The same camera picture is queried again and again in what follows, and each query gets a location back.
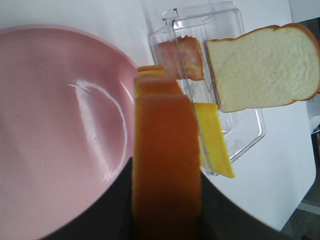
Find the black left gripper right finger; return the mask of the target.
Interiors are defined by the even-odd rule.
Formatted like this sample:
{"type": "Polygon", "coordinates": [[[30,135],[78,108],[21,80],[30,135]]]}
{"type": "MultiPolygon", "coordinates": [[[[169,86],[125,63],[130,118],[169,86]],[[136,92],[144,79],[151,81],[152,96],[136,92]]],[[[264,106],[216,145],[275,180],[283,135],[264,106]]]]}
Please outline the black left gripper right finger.
{"type": "Polygon", "coordinates": [[[201,240],[291,240],[234,204],[201,174],[201,240]]]}

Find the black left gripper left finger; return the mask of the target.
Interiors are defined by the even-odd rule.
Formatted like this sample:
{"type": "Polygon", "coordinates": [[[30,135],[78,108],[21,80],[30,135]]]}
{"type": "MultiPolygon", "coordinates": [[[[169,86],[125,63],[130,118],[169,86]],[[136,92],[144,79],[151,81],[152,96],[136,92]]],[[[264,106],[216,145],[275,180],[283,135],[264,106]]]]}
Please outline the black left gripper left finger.
{"type": "Polygon", "coordinates": [[[103,195],[82,214],[45,240],[133,240],[132,163],[125,167],[103,195]]]}

